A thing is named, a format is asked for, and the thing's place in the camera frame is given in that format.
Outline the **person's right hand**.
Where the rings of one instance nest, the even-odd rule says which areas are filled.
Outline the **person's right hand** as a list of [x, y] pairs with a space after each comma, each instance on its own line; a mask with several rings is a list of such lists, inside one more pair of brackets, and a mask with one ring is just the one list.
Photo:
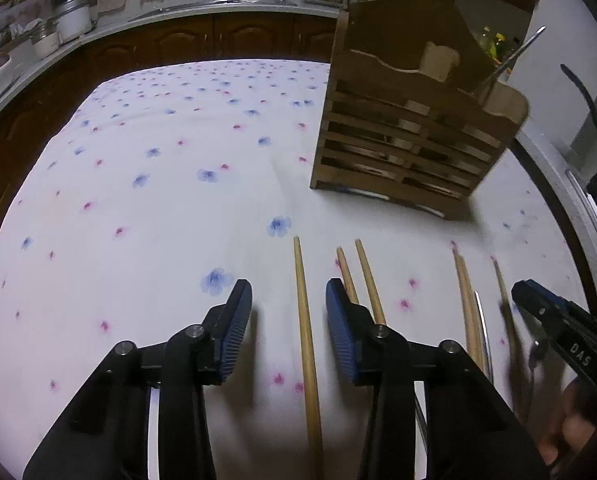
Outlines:
[[574, 379], [555, 404], [547, 430], [537, 447], [543, 461], [552, 470], [569, 454], [578, 454], [595, 431], [594, 424], [578, 408], [581, 383]]

